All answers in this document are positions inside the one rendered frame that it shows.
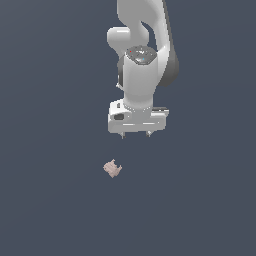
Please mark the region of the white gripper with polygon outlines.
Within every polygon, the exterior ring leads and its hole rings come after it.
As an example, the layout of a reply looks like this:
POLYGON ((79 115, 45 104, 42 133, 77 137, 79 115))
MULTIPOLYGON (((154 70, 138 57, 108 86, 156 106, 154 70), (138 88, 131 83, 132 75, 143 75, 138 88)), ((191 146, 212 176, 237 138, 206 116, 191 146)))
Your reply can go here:
POLYGON ((166 107, 146 107, 138 110, 128 107, 123 100, 110 103, 108 113, 108 131, 118 133, 125 138, 125 133, 145 131, 146 137, 166 127, 169 110, 166 107))

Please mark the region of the small pinkish beige object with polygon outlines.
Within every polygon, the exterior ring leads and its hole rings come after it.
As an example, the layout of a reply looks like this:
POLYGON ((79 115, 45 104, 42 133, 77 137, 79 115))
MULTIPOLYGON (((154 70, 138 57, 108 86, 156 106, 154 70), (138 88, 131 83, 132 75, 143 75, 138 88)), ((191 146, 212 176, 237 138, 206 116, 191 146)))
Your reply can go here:
POLYGON ((103 166, 103 169, 110 175, 111 178, 114 178, 120 173, 122 166, 117 166, 115 164, 115 160, 112 159, 103 166))

